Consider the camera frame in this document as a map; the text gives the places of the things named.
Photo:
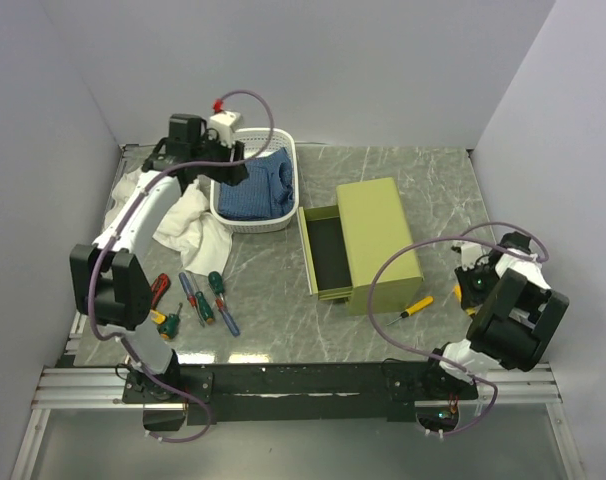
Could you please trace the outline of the yellow precision screwdriver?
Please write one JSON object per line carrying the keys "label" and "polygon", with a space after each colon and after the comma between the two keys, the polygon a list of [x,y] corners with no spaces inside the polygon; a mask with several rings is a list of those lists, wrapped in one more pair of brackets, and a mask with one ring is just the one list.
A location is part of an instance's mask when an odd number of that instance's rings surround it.
{"label": "yellow precision screwdriver", "polygon": [[425,308],[429,307],[430,305],[432,305],[434,302],[434,297],[433,296],[426,296],[425,298],[421,299],[420,301],[410,305],[409,307],[405,308],[399,315],[397,318],[395,318],[394,320],[390,321],[387,323],[387,325],[393,325],[403,319],[406,319],[408,317],[411,317],[415,314],[417,314],[418,312],[424,310]]}

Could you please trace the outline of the white cloth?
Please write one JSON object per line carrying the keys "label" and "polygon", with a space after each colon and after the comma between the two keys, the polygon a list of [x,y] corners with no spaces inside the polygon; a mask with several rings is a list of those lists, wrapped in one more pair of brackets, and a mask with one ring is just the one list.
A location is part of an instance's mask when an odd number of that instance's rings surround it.
{"label": "white cloth", "polygon": [[210,211],[210,203],[195,180],[168,210],[152,238],[178,252],[182,266],[194,274],[222,273],[232,248],[232,232]]}

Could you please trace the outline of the olive green metal drawer box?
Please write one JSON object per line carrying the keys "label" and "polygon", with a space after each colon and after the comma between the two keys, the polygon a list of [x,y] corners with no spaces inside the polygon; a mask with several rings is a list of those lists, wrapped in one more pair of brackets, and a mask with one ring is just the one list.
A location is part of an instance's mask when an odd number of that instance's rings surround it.
{"label": "olive green metal drawer box", "polygon": [[[396,182],[391,177],[336,188],[352,279],[347,311],[367,313],[368,292],[380,267],[413,243]],[[417,253],[411,251],[386,268],[373,296],[375,313],[394,313],[409,305],[424,280]]]}

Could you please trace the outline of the yellow short screwdriver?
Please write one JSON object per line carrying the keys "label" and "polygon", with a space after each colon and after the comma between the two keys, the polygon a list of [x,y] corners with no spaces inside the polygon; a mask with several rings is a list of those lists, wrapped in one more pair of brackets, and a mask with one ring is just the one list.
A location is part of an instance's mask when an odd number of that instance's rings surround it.
{"label": "yellow short screwdriver", "polygon": [[468,307],[468,308],[464,308],[463,307],[463,301],[462,301],[462,291],[459,285],[455,285],[453,288],[453,293],[455,295],[455,297],[457,298],[457,300],[460,303],[461,308],[464,310],[464,312],[470,316],[473,317],[476,314],[476,309],[474,307]]}

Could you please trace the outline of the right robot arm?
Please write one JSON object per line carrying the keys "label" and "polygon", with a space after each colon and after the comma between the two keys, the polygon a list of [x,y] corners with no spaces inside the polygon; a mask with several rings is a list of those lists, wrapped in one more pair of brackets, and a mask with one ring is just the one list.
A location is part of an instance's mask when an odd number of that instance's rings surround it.
{"label": "right robot arm", "polygon": [[504,234],[499,250],[454,242],[461,308],[471,324],[463,340],[433,351],[440,358],[429,359],[420,376],[428,396],[457,395],[493,368],[527,372],[538,364],[570,301],[544,279],[531,242],[518,231]]}

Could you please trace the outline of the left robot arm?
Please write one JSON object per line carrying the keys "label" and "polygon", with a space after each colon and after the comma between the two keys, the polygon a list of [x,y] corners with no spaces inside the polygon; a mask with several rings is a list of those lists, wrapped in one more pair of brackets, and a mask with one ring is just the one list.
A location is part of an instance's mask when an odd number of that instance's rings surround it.
{"label": "left robot arm", "polygon": [[158,401],[182,392],[176,352],[150,317],[152,292],[140,257],[161,221],[200,175],[236,185],[247,176],[237,112],[217,108],[208,119],[174,114],[167,136],[146,158],[133,193],[108,227],[70,253],[77,310],[100,341],[122,344],[135,375]]}

